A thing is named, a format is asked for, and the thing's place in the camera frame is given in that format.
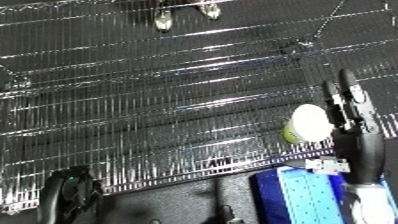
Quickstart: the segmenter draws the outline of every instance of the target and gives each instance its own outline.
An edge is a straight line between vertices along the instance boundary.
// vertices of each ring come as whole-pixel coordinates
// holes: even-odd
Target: metal wire shelf
[[[170,6],[166,34],[150,1],[0,7],[2,211],[36,207],[49,173],[69,166],[90,165],[111,194],[330,153],[329,141],[294,146],[279,132],[296,106],[321,104],[318,84],[341,67],[397,137],[390,5],[218,4],[219,21]]]

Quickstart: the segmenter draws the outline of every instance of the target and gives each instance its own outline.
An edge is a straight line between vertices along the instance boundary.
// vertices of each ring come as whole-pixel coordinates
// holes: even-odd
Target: wire grid
[[[1,7],[2,211],[36,207],[51,171],[74,165],[110,194],[330,153],[330,141],[290,145],[280,130],[297,106],[322,105],[319,84],[342,67],[395,138],[398,43],[384,3],[219,1],[209,21],[175,2],[168,33],[151,1]]]

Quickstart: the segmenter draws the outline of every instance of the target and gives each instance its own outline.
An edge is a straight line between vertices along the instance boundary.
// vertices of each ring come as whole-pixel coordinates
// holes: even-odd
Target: black surface
[[[387,141],[386,179],[394,198],[398,198],[397,158],[398,141]],[[234,214],[246,223],[257,224],[260,222],[249,182],[253,173],[108,196],[100,219],[94,221],[92,215],[85,214],[76,224],[147,224],[152,219],[160,219],[163,224],[215,224],[216,206],[225,204],[232,206]],[[32,223],[35,216],[34,210],[14,216],[3,214],[0,223]]]

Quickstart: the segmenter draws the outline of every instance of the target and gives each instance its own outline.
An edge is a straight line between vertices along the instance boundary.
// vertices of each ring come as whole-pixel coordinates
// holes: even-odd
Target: white object
[[[343,185],[342,213],[347,224],[394,224],[395,214],[381,185]]]
[[[283,136],[291,143],[320,142],[327,139],[332,130],[325,110],[304,104],[294,111],[283,129]]]
[[[156,9],[155,12],[155,26],[156,29],[162,32],[167,32],[173,25],[173,18],[171,17],[170,9]]]
[[[211,20],[217,20],[221,15],[220,8],[214,3],[201,4],[199,5],[199,10]]]
[[[319,159],[306,159],[305,168],[313,173],[338,175],[340,172],[349,173],[350,166],[347,160],[337,159],[331,156],[321,156]]]

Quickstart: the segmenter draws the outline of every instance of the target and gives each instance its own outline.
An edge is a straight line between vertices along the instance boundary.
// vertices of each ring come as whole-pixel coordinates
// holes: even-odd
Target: blue tray
[[[269,224],[344,224],[339,210],[341,176],[310,173],[281,167],[256,174],[256,181]],[[386,181],[390,204],[397,208]]]

